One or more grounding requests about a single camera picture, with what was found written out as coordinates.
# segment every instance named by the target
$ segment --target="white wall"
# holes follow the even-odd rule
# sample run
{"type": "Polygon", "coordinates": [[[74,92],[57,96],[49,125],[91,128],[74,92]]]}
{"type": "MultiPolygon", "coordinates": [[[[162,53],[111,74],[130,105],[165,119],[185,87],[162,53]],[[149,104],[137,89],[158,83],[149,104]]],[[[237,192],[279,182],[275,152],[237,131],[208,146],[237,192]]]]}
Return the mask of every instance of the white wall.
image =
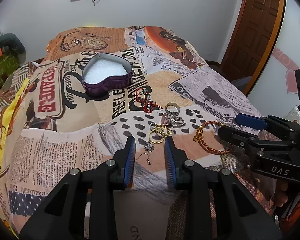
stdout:
{"type": "MultiPolygon", "coordinates": [[[[295,0],[287,0],[282,28],[276,47],[300,67],[300,7],[295,0]]],[[[271,56],[259,80],[248,95],[249,101],[263,116],[286,115],[299,105],[298,94],[287,93],[287,68],[271,56]]]]}
{"type": "Polygon", "coordinates": [[[225,55],[226,50],[228,48],[229,41],[231,39],[235,24],[237,23],[241,3],[242,3],[242,0],[237,0],[237,3],[235,5],[235,9],[234,9],[234,14],[233,14],[233,17],[232,17],[232,20],[231,20],[231,24],[229,26],[228,34],[226,36],[225,42],[223,43],[220,55],[219,55],[218,60],[217,60],[219,63],[221,63],[221,61],[223,59],[223,56],[225,55]]]}
{"type": "Polygon", "coordinates": [[[78,26],[155,25],[191,42],[206,60],[218,60],[237,0],[3,0],[0,29],[26,47],[26,61],[44,57],[58,33],[78,26]]]}

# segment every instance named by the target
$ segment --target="yellow cloth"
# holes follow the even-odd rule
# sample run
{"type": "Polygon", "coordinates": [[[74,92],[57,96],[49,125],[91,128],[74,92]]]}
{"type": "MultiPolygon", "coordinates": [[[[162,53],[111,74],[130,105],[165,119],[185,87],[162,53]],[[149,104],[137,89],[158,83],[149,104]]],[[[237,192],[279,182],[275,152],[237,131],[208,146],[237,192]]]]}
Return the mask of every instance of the yellow cloth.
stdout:
{"type": "Polygon", "coordinates": [[[2,131],[2,135],[1,135],[1,141],[0,141],[0,144],[1,144],[1,148],[0,149],[0,172],[1,172],[1,160],[3,158],[3,151],[4,151],[4,144],[6,142],[6,137],[7,137],[7,134],[6,132],[8,131],[8,128],[9,128],[9,124],[10,124],[10,121],[11,121],[11,118],[12,118],[12,115],[13,115],[13,112],[14,112],[14,109],[16,108],[16,105],[18,103],[18,100],[19,98],[21,97],[21,94],[22,92],[25,90],[26,86],[28,85],[30,79],[29,78],[26,78],[23,83],[22,83],[22,86],[21,88],[18,90],[14,100],[12,101],[12,103],[8,106],[8,108],[6,109],[6,111],[4,111],[3,113],[3,117],[2,117],[2,127],[5,127],[6,129],[3,128],[3,131],[2,131]]]}

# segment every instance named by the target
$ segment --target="brown door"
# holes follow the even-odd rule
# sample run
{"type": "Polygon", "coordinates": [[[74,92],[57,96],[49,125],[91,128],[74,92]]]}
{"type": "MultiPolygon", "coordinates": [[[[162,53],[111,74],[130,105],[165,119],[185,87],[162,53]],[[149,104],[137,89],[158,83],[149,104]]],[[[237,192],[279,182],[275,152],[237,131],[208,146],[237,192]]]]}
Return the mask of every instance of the brown door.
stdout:
{"type": "Polygon", "coordinates": [[[221,62],[229,81],[255,72],[268,45],[278,7],[279,0],[245,0],[239,27],[221,62]]]}

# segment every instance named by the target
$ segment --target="bedspread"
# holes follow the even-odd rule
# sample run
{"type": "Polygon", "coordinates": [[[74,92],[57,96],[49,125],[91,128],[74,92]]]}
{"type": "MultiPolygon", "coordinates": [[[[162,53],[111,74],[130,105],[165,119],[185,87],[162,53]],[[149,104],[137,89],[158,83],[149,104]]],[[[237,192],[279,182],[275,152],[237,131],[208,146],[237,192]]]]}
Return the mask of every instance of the bedspread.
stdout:
{"type": "MultiPolygon", "coordinates": [[[[146,114],[135,100],[139,88],[146,88],[163,109],[168,102],[180,106],[185,125],[172,129],[177,148],[209,169],[229,168],[263,208],[273,212],[273,181],[252,174],[242,150],[213,155],[193,141],[198,126],[210,120],[258,134],[238,126],[234,118],[238,113],[260,114],[189,42],[160,27],[85,27],[60,33],[47,52],[40,65],[30,62],[17,70],[0,93],[0,138],[2,132],[7,134],[0,160],[0,214],[16,234],[71,168],[96,168],[123,148],[130,135],[136,139],[136,158],[144,153],[149,124],[160,123],[164,111],[146,114]],[[132,84],[92,99],[84,93],[81,74],[101,51],[132,64],[132,84]],[[30,81],[9,127],[3,128],[2,114],[25,78],[30,81]]],[[[214,125],[205,127],[205,141],[222,150],[225,145],[216,138],[217,131],[214,125]]],[[[185,201],[167,188],[163,144],[155,145],[150,160],[148,165],[142,155],[135,162],[132,188],[115,192],[119,239],[130,239],[131,228],[143,240],[181,238],[184,225],[177,222],[184,218],[185,201]]]]}

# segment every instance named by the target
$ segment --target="door frame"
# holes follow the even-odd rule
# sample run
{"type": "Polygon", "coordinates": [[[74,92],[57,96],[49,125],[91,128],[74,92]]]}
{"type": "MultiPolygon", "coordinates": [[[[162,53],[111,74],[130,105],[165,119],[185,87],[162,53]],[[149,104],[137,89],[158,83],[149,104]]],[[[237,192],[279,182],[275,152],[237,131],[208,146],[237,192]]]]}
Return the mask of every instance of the door frame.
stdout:
{"type": "MultiPolygon", "coordinates": [[[[246,0],[242,0],[241,7],[240,7],[240,10],[239,10],[239,14],[238,14],[238,18],[237,18],[237,22],[234,26],[234,30],[233,30],[232,36],[230,38],[228,47],[226,49],[226,52],[225,52],[225,54],[223,56],[223,59],[221,61],[221,64],[220,64],[221,69],[223,69],[223,67],[225,65],[225,62],[226,62],[226,60],[229,56],[231,47],[234,43],[234,39],[235,39],[235,37],[237,35],[237,32],[239,30],[239,26],[240,26],[240,22],[241,22],[241,19],[242,19],[245,4],[246,4],[246,0]]],[[[272,50],[274,48],[274,45],[277,41],[280,29],[281,29],[281,24],[282,24],[282,21],[283,21],[283,16],[284,16],[284,11],[285,11],[285,6],[286,6],[286,0],[279,0],[278,13],[277,13],[277,17],[276,17],[275,22],[274,22],[274,27],[273,27],[268,45],[266,46],[265,52],[263,53],[262,58],[261,58],[261,60],[258,64],[255,72],[253,73],[250,81],[248,82],[248,84],[246,85],[246,87],[243,90],[243,94],[245,96],[247,96],[250,93],[250,91],[252,90],[252,88],[254,87],[256,82],[258,81],[259,76],[261,75],[263,69],[266,66],[266,63],[268,62],[268,60],[271,56],[272,50]]]]}

